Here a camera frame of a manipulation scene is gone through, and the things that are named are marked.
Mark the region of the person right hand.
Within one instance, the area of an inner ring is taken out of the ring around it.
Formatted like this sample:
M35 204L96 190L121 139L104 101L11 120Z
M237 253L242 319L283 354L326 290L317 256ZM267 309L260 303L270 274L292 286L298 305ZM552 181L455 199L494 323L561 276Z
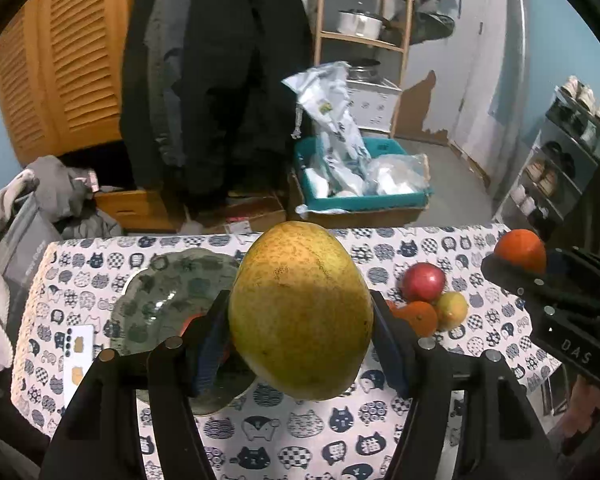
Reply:
M565 456L576 454L599 422L600 388L579 375L571 390L568 408L558 424L564 437L562 452ZM600 444L593 444L593 448L600 451Z

